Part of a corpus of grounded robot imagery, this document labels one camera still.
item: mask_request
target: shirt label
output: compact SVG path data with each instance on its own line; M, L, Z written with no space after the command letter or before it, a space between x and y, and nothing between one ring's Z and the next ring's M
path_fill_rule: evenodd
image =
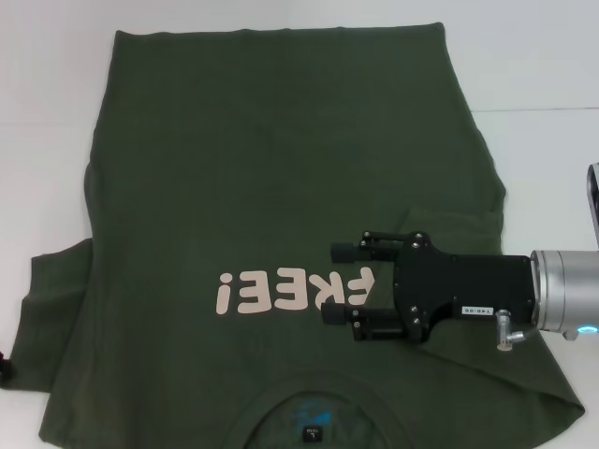
M321 442L322 426L306 426L301 433L303 442Z

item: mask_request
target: white table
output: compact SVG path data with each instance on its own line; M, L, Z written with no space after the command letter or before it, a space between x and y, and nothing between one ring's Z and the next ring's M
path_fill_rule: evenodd
M585 196L599 161L594 0L0 0L0 348L29 259L90 235L82 178L114 32L443 22L509 198L504 250L596 249ZM599 337L546 336L587 414L544 449L596 448ZM0 447L37 449L47 395L0 392Z

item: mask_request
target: green t-shirt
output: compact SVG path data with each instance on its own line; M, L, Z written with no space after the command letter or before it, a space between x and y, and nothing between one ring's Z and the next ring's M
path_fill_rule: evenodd
M117 33L85 192L93 239L34 259L3 385L51 392L46 442L530 448L583 414L538 337L506 355L489 323L420 346L322 323L324 301L392 307L390 264L332 265L333 241L501 251L440 23Z

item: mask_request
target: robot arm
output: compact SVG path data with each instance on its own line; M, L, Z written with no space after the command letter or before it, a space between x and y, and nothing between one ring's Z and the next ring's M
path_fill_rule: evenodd
M588 174L588 197L599 242L599 164ZM497 323L497 347L509 351L531 331L560 332L567 340L599 330L599 253L535 251L514 255L457 255L436 249L425 232L365 232L358 245L333 244L336 263L394 264L394 310L323 304L326 324L350 323L356 340L426 341L446 318Z

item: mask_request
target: metal cylinder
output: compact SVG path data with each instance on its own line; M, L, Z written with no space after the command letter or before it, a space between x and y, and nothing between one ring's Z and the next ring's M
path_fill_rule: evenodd
M599 253L535 251L531 259L537 328L572 339L580 329L599 327Z
M512 342L509 335L512 332L512 326L509 319L509 311L498 311L497 317L497 349L500 351L511 351Z

